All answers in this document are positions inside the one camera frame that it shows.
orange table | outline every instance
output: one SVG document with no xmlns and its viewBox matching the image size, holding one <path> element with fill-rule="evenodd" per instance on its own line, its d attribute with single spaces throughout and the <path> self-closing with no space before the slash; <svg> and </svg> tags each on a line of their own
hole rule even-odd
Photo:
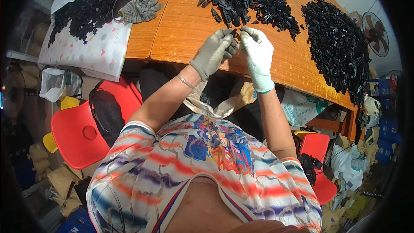
<svg viewBox="0 0 414 233">
<path fill-rule="evenodd" d="M 128 43 L 127 58 L 152 59 L 188 64 L 205 39 L 219 28 L 226 28 L 224 22 L 217 23 L 211 15 L 211 7 L 197 7 L 198 0 L 167 0 L 167 4 L 158 12 L 158 17 L 148 23 L 132 27 Z M 305 24 L 301 16 L 301 5 L 306 0 L 286 0 L 292 8 L 292 15 L 299 24 Z M 334 0 L 326 0 L 339 6 Z M 249 11 L 251 22 L 256 20 L 256 12 Z M 303 31 L 296 37 L 296 42 L 288 31 L 277 32 L 271 25 L 250 25 L 262 30 L 274 46 L 271 67 L 272 80 L 298 91 L 321 97 L 350 110 L 345 126 L 340 130 L 350 139 L 355 136 L 356 108 L 351 104 L 348 93 L 342 95 L 327 86 L 306 43 L 308 34 Z M 221 70 L 248 75 L 246 56 L 240 52 L 231 60 L 225 61 Z"/>
</svg>

knitted glove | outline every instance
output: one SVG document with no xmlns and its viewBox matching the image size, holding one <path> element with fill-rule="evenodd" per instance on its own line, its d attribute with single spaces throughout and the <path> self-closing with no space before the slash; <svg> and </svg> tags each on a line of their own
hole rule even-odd
<svg viewBox="0 0 414 233">
<path fill-rule="evenodd" d="M 157 17 L 156 12 L 162 8 L 158 0 L 131 0 L 118 11 L 127 23 L 141 23 Z"/>
<path fill-rule="evenodd" d="M 201 80 L 206 81 L 221 65 L 223 58 L 230 59 L 238 49 L 238 43 L 230 34 L 231 29 L 219 29 L 211 35 L 190 65 L 200 74 Z"/>
<path fill-rule="evenodd" d="M 266 35 L 259 30 L 243 26 L 240 40 L 246 49 L 247 67 L 252 78 L 253 88 L 260 93 L 267 93 L 274 88 L 274 82 L 270 76 L 273 45 Z"/>
</svg>

red plastic chair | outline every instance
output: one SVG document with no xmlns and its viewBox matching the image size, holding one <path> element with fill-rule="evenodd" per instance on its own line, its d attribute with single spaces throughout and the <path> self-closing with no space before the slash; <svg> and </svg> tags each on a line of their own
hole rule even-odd
<svg viewBox="0 0 414 233">
<path fill-rule="evenodd" d="M 303 138 L 300 154 L 308 154 L 323 163 L 326 151 L 328 149 L 329 136 L 325 134 L 307 134 Z M 316 181 L 312 186 L 319 204 L 328 203 L 337 193 L 337 187 L 331 180 L 326 178 L 322 170 L 315 168 Z"/>
<path fill-rule="evenodd" d="M 99 87 L 115 96 L 125 122 L 142 105 L 135 85 L 122 77 L 119 83 L 104 81 Z M 50 124 L 59 152 L 72 168 L 86 168 L 102 160 L 109 151 L 92 117 L 89 101 L 55 113 Z"/>
</svg>

patterned tablecloth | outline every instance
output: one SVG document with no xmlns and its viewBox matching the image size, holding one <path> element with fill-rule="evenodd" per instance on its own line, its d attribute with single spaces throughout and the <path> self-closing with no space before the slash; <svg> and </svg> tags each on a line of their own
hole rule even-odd
<svg viewBox="0 0 414 233">
<path fill-rule="evenodd" d="M 96 35 L 83 40 L 69 34 L 70 22 L 48 47 L 54 21 L 50 25 L 39 55 L 39 66 L 66 65 L 81 68 L 86 75 L 118 82 L 124 65 L 132 24 L 106 23 Z"/>
</svg>

yellow plastic chair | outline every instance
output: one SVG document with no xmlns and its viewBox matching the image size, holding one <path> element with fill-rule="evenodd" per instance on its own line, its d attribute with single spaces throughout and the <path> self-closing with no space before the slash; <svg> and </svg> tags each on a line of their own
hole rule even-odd
<svg viewBox="0 0 414 233">
<path fill-rule="evenodd" d="M 52 135 L 51 132 L 50 133 L 47 133 L 43 137 L 43 145 L 45 145 L 45 148 L 50 153 L 54 153 L 58 149 L 58 146 L 56 146 L 55 139 L 53 138 L 53 135 Z"/>
<path fill-rule="evenodd" d="M 79 99 L 76 99 L 74 97 L 65 96 L 63 101 L 60 102 L 60 109 L 61 110 L 76 107 L 76 106 L 79 106 Z M 55 139 L 53 138 L 53 135 L 52 135 L 51 132 L 47 133 L 43 137 L 43 144 L 45 145 L 45 148 L 50 153 L 54 153 L 58 149 L 58 146 L 56 146 Z"/>
<path fill-rule="evenodd" d="M 306 131 L 297 131 L 297 132 L 293 132 L 293 134 L 295 134 L 300 140 L 303 140 L 303 138 L 305 137 L 306 134 L 309 133 L 316 133 L 317 132 L 306 132 Z"/>
<path fill-rule="evenodd" d="M 65 96 L 63 101 L 60 102 L 60 109 L 65 110 L 68 108 L 79 106 L 79 99 L 76 99 L 74 97 Z"/>
</svg>

